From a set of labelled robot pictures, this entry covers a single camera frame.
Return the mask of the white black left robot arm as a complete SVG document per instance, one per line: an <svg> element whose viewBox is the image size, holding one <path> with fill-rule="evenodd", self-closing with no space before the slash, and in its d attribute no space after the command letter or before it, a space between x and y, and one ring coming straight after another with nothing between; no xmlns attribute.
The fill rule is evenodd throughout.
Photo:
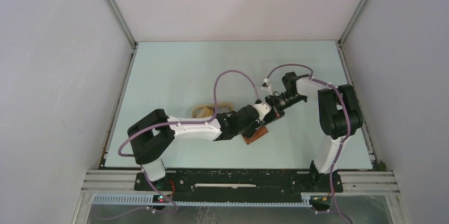
<svg viewBox="0 0 449 224"><path fill-rule="evenodd" d="M264 124L270 111L269 105L260 102L206 118L182 119L169 117L163 109L156 109L132 125L127 134L135 162L147 175L147 184L158 191L167 185L161 156L172 142L223 141L237 135L251 137Z"/></svg>

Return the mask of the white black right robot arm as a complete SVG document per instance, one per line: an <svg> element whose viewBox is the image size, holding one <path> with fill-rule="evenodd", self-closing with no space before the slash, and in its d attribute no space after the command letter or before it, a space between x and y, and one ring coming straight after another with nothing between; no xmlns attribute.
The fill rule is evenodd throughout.
<svg viewBox="0 0 449 224"><path fill-rule="evenodd" d="M361 108L351 84L335 86L311 75L298 76L294 72L282 77L283 93L270 92L265 97L271 113L264 121L270 123L285 115L285 110L304 101L318 103L319 124L324 138L309 168L308 184L314 191L322 191L337 177L339 157L349 141L364 123Z"/></svg>

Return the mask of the brown leather card holder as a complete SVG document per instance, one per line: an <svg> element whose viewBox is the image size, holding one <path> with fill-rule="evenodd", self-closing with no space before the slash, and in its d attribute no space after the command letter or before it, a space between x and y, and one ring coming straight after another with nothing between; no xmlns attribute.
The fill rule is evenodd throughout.
<svg viewBox="0 0 449 224"><path fill-rule="evenodd" d="M251 143L255 142L259 138L263 137L268 133L268 129L265 126L262 126L258 128L255 133L251 137L243 136L243 139L246 143L246 145L250 145Z"/></svg>

